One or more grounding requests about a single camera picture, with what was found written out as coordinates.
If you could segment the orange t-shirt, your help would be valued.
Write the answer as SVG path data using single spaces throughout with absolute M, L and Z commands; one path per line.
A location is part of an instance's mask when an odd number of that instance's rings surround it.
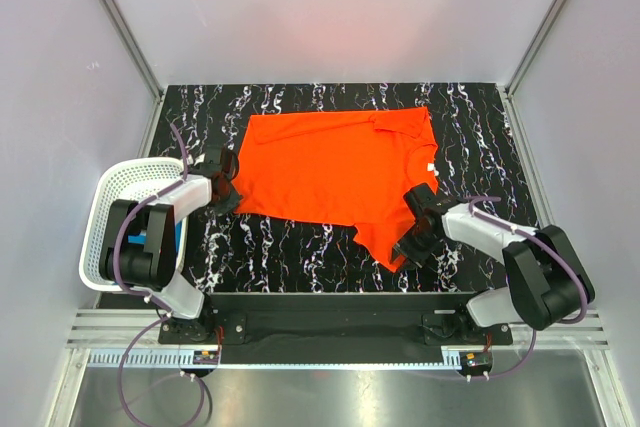
M 413 225 L 403 196 L 438 188 L 438 144 L 425 107 L 253 115 L 233 185 L 239 214 L 353 227 L 391 272 L 392 249 Z

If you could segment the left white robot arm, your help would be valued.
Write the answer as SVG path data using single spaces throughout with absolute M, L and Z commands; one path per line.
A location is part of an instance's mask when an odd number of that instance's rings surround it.
M 99 276 L 182 319 L 181 331 L 196 343 L 214 335 L 216 319 L 204 311 L 204 294 L 181 273 L 176 230 L 201 208 L 224 216 L 238 207 L 242 196 L 232 184 L 238 173 L 237 154 L 213 148 L 195 165 L 181 164 L 176 177 L 164 180 L 146 198 L 106 203 Z

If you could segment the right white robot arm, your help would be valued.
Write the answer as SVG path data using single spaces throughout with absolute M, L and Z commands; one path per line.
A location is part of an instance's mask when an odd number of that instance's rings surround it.
M 581 322 L 595 293 L 565 232 L 554 225 L 514 224 L 476 207 L 494 200 L 447 198 L 413 207 L 415 222 L 392 248 L 391 259 L 419 266 L 448 238 L 504 266 L 507 285 L 473 296 L 454 318 L 455 334 L 466 343 L 480 341 L 497 324 L 520 321 L 542 331 L 555 323 Z

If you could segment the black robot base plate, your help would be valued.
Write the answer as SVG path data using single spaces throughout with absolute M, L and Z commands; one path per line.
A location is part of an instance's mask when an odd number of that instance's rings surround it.
M 427 349 L 510 346 L 507 324 L 472 325 L 468 293 L 213 294 L 200 321 L 168 321 L 162 344 L 248 352 L 408 357 Z

